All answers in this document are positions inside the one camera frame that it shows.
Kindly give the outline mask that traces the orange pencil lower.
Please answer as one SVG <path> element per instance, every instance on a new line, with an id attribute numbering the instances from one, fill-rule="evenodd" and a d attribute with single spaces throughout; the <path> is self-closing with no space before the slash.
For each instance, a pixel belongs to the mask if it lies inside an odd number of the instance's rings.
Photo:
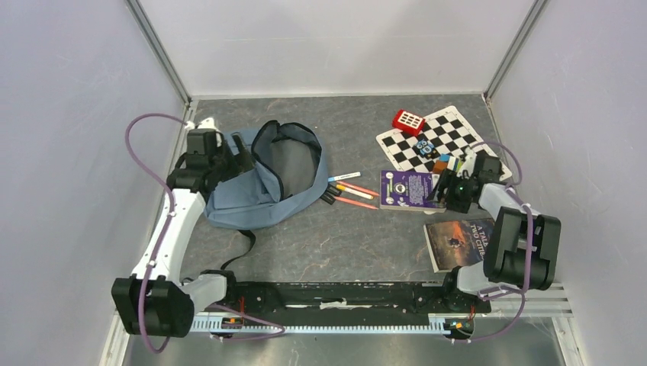
<path id="1" fill-rule="evenodd" d="M 357 207 L 364 207 L 364 208 L 367 208 L 367 209 L 370 209 L 370 210 L 378 210 L 378 207 L 376 207 L 374 205 L 366 204 L 366 203 L 363 203 L 363 202 L 360 202 L 360 201 L 355 201 L 355 200 L 345 198 L 345 197 L 335 197 L 335 201 L 343 202 L 345 204 L 351 204 L 351 205 L 357 206 Z"/>

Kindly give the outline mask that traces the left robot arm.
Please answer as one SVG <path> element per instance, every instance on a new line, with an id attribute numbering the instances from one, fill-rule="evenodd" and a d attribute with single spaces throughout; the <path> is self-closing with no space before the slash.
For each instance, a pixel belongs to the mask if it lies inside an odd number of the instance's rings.
<path id="1" fill-rule="evenodd" d="M 111 296 L 127 333 L 183 338 L 194 316 L 211 304 L 232 310 L 240 300 L 233 274 L 206 270 L 183 284 L 188 241 L 216 186 L 253 168 L 240 133 L 191 130 L 187 150 L 163 180 L 164 205 L 143 257 L 127 278 L 116 278 Z"/>

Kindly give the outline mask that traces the white blue pen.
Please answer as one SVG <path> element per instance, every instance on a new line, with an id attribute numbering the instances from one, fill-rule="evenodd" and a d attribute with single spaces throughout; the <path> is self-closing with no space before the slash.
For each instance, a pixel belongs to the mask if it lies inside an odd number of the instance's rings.
<path id="1" fill-rule="evenodd" d="M 351 172 L 343 175 L 334 175 L 328 178 L 328 182 L 342 181 L 349 178 L 358 178 L 361 177 L 361 172 Z"/>

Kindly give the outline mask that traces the purple book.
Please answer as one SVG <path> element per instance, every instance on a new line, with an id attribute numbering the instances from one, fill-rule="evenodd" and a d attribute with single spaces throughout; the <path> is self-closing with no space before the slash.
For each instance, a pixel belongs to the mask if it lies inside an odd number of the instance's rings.
<path id="1" fill-rule="evenodd" d="M 442 213 L 445 205 L 428 197 L 436 187 L 439 175 L 428 172 L 382 170 L 379 208 L 406 210 L 425 214 Z"/>

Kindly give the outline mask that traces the orange pencil upper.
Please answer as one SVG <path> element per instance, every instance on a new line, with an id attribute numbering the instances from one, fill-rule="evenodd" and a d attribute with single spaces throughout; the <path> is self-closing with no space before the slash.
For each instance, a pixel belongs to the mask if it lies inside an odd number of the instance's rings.
<path id="1" fill-rule="evenodd" d="M 370 190 L 370 189 L 367 189 L 367 188 L 362 188 L 362 187 L 359 187 L 357 185 L 352 185 L 352 184 L 344 182 L 344 181 L 340 181 L 340 184 L 344 185 L 345 187 L 355 189 L 356 191 L 361 191 L 363 193 L 370 194 L 370 195 L 373 195 L 373 196 L 379 196 L 380 195 L 376 191 L 373 191 L 373 190 Z"/>

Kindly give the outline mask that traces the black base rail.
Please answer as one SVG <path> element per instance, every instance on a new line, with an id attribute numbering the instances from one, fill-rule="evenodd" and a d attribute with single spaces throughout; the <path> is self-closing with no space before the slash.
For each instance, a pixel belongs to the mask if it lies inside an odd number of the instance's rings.
<path id="1" fill-rule="evenodd" d="M 422 326 L 430 314 L 481 315 L 491 305 L 436 282 L 237 282 L 210 305 L 289 326 Z"/>

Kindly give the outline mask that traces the red calculator toy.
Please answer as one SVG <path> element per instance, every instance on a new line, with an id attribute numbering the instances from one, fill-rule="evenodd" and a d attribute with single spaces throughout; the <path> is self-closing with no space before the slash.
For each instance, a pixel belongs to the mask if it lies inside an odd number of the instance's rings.
<path id="1" fill-rule="evenodd" d="M 394 116 L 391 125 L 393 128 L 411 136 L 417 136 L 423 129 L 426 121 L 424 117 L 400 109 Z"/>

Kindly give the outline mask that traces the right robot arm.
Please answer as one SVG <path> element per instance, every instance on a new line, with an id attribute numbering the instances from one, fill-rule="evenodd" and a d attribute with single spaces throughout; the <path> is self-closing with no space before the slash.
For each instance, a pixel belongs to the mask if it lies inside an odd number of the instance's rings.
<path id="1" fill-rule="evenodd" d="M 478 157 L 470 172 L 444 169 L 430 194 L 449 211 L 465 214 L 477 204 L 488 214 L 424 227 L 433 268 L 445 275 L 440 299 L 448 310 L 462 310 L 472 297 L 545 291 L 554 281 L 561 222 L 522 201 L 500 170 L 499 159 Z"/>

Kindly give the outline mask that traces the blue student backpack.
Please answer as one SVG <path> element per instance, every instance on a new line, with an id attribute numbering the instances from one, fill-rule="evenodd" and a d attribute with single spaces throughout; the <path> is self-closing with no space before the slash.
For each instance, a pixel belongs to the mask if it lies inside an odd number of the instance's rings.
<path id="1" fill-rule="evenodd" d="M 253 167 L 211 191 L 204 215 L 212 226 L 240 232 L 275 226 L 325 193 L 326 151 L 309 127 L 271 120 L 258 129 L 225 133 L 224 140 L 233 143 L 235 136 Z"/>

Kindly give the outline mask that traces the orange pencil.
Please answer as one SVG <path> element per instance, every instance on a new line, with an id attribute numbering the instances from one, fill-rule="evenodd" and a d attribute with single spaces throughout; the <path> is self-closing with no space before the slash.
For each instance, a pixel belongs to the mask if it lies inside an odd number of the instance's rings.
<path id="1" fill-rule="evenodd" d="M 364 208 L 367 208 L 367 209 L 370 209 L 370 210 L 378 210 L 378 207 L 376 207 L 374 205 L 366 204 L 366 203 L 363 203 L 363 202 L 360 202 L 360 201 L 355 201 L 355 200 L 345 198 L 345 197 L 335 197 L 335 201 L 343 202 L 345 204 L 351 204 L 351 205 L 357 206 L 357 207 L 364 207 Z"/>
<path id="2" fill-rule="evenodd" d="M 345 187 L 355 189 L 356 191 L 361 191 L 363 193 L 370 194 L 370 195 L 373 195 L 373 196 L 379 196 L 380 195 L 376 191 L 373 191 L 373 190 L 370 190 L 370 189 L 367 189 L 367 188 L 362 188 L 362 187 L 359 187 L 357 185 L 352 185 L 352 184 L 344 182 L 344 181 L 340 181 L 340 184 L 344 185 Z"/>

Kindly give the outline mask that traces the blue robot toy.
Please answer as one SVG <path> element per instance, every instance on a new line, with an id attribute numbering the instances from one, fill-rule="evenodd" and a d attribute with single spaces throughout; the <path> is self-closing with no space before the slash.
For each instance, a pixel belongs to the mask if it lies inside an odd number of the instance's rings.
<path id="1" fill-rule="evenodd" d="M 420 140 L 414 145 L 414 151 L 425 159 L 436 159 L 439 153 L 430 140 Z"/>

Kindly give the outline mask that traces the dark novel book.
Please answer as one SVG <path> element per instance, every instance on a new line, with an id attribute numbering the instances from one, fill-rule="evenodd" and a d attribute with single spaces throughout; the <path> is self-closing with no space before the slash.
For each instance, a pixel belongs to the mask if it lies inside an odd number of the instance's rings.
<path id="1" fill-rule="evenodd" d="M 491 218 L 425 224 L 423 229 L 434 272 L 450 272 L 457 266 L 481 262 L 494 225 Z"/>

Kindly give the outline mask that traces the colourful block stack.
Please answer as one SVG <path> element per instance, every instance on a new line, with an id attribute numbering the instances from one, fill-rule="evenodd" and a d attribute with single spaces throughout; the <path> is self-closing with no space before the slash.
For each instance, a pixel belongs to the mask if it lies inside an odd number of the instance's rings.
<path id="1" fill-rule="evenodd" d="M 456 158 L 449 154 L 441 154 L 434 162 L 432 173 L 439 175 L 446 169 L 457 172 L 461 165 L 462 160 L 460 158 Z"/>

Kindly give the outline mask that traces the white yellow pen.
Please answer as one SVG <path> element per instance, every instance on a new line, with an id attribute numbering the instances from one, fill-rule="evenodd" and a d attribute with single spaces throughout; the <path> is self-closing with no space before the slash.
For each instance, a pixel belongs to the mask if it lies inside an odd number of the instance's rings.
<path id="1" fill-rule="evenodd" d="M 344 185 L 336 185 L 336 188 L 341 190 L 341 191 L 345 191 L 345 192 L 347 192 L 349 194 L 353 194 L 355 196 L 362 197 L 362 198 L 367 199 L 367 200 L 372 200 L 374 198 L 374 196 L 372 194 L 367 194 L 365 192 L 358 191 L 358 190 L 356 190 L 354 188 L 346 187 Z"/>

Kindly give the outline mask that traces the checkered chess board mat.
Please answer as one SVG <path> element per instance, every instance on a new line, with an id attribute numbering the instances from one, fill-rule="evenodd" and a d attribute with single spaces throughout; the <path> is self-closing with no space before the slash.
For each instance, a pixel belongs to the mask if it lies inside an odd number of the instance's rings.
<path id="1" fill-rule="evenodd" d="M 391 129 L 375 138 L 387 159 L 398 171 L 429 172 L 435 164 L 434 159 L 418 155 L 414 150 L 419 140 L 427 140 L 434 145 L 437 152 L 456 158 L 465 153 L 467 147 L 474 152 L 495 156 L 495 151 L 487 144 L 474 146 L 483 139 L 463 117 L 458 109 L 451 105 L 440 111 L 425 116 L 426 124 L 417 136 Z"/>

